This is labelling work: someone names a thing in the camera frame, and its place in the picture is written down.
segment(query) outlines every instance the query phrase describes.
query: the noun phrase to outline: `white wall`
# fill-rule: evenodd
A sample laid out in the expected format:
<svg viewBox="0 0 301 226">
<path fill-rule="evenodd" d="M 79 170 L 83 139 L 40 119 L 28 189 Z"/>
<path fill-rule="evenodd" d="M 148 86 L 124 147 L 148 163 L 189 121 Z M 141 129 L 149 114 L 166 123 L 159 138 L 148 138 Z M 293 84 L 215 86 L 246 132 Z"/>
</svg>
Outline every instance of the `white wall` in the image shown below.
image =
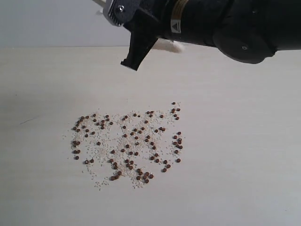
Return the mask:
<svg viewBox="0 0 301 226">
<path fill-rule="evenodd" d="M 92 0 L 2 0 L 0 48 L 128 45 L 129 32 L 99 9 Z"/>
</svg>

